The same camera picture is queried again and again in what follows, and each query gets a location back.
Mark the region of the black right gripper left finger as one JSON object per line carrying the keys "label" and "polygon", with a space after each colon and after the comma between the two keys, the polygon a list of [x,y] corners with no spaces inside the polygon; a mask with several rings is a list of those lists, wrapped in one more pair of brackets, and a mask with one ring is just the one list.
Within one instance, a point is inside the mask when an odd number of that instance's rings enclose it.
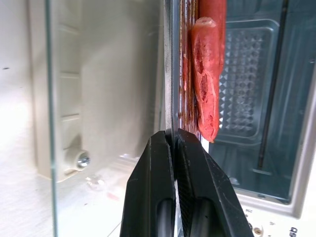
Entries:
{"label": "black right gripper left finger", "polygon": [[152,135],[126,185],[122,237],[172,237],[176,193],[164,131]]}

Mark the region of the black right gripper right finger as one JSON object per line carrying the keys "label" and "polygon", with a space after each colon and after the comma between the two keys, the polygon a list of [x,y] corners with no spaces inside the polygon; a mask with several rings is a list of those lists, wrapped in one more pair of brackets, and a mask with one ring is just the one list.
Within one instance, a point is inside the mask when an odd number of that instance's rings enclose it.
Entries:
{"label": "black right gripper right finger", "polygon": [[174,164],[184,236],[253,235],[228,176],[194,134],[178,130]]}

